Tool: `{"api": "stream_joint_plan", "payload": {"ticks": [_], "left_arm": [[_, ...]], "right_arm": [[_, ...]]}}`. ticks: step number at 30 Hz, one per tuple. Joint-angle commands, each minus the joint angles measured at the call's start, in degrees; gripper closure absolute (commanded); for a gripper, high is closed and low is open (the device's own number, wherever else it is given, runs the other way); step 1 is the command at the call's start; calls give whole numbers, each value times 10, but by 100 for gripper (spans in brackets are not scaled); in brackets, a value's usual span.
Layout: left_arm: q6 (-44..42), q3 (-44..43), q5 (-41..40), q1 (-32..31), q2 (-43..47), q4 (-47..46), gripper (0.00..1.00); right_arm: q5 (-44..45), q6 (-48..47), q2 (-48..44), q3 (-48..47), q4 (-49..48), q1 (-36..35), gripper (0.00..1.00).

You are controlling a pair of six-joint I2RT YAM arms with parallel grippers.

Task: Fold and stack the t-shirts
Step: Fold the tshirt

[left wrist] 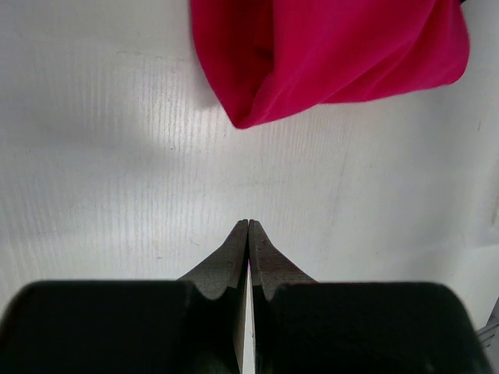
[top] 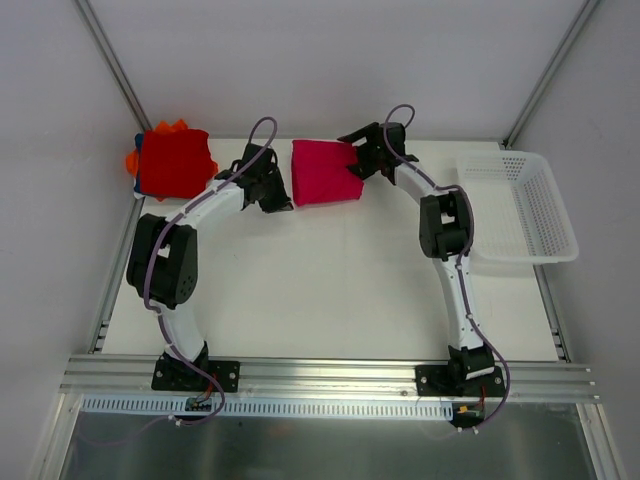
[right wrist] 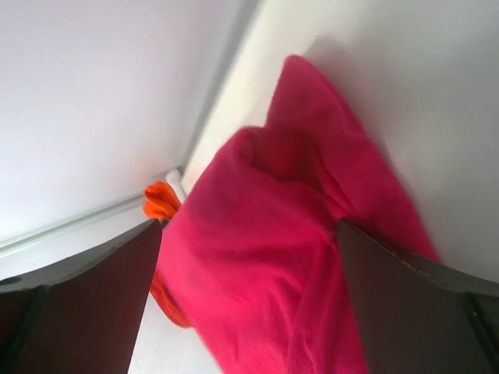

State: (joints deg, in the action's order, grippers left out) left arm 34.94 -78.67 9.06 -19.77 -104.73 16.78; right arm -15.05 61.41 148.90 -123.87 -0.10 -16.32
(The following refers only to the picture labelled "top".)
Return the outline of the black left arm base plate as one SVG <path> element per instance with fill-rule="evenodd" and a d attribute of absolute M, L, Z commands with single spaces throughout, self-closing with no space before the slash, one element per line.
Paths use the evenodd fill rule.
<path fill-rule="evenodd" d="M 236 393 L 240 380 L 240 367 L 241 364 L 237 361 L 209 358 L 207 366 L 201 366 L 200 369 L 215 379 L 225 393 Z M 161 357 L 155 364 L 151 389 L 162 392 L 202 393 L 207 390 L 209 384 L 209 380 L 183 363 L 171 357 Z"/>

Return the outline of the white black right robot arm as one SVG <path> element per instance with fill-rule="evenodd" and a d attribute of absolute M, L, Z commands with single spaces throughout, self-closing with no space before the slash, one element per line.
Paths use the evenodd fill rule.
<path fill-rule="evenodd" d="M 403 124 L 373 122 L 338 141 L 355 148 L 349 171 L 362 180 L 376 173 L 407 193 L 419 207 L 419 243 L 438 273 L 449 319 L 449 360 L 426 376 L 436 391 L 478 396 L 493 385 L 494 349 L 482 333 L 470 279 L 474 217 L 458 185 L 437 184 L 406 152 Z"/>

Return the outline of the magenta t shirt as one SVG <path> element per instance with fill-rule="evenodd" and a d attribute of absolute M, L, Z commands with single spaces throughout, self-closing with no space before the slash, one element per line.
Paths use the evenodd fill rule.
<path fill-rule="evenodd" d="M 337 141 L 295 139 L 291 151 L 293 200 L 298 207 L 355 201 L 364 181 L 349 170 L 354 146 Z"/>

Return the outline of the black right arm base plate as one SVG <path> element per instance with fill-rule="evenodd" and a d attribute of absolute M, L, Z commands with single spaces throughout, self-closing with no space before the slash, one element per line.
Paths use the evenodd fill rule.
<path fill-rule="evenodd" d="M 493 373 L 470 380 L 456 377 L 447 365 L 417 365 L 414 368 L 417 393 L 420 397 L 503 397 L 506 380 L 499 367 Z"/>

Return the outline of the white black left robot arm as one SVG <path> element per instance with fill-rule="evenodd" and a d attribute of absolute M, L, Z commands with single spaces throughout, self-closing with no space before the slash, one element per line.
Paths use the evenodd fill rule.
<path fill-rule="evenodd" d="M 199 240 L 253 204 L 267 214 L 293 209 L 276 152 L 249 142 L 240 159 L 174 213 L 139 218 L 126 281 L 156 316 L 165 341 L 154 390 L 206 390 L 218 380 L 191 302 L 199 279 Z"/>

